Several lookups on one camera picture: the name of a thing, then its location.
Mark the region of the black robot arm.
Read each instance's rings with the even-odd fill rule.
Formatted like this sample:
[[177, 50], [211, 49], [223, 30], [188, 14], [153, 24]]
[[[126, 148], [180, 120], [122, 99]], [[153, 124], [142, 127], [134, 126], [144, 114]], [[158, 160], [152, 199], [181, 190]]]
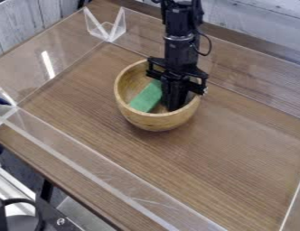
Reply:
[[146, 75], [161, 81], [162, 105], [169, 111], [178, 110], [185, 104], [189, 92], [207, 93], [208, 73], [199, 67], [200, 37], [209, 37], [199, 30], [204, 23], [201, 0], [153, 0], [161, 4], [165, 29], [165, 57], [149, 57]]

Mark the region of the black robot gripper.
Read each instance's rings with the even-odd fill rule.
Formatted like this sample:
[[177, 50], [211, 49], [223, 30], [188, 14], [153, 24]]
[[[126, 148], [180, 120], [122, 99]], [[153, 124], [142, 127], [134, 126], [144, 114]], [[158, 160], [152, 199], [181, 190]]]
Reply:
[[161, 81], [162, 104], [168, 110], [183, 107], [189, 91], [199, 95], [207, 93], [208, 73], [197, 67], [203, 55], [199, 48], [199, 34], [166, 36], [165, 57], [148, 58], [146, 76]]

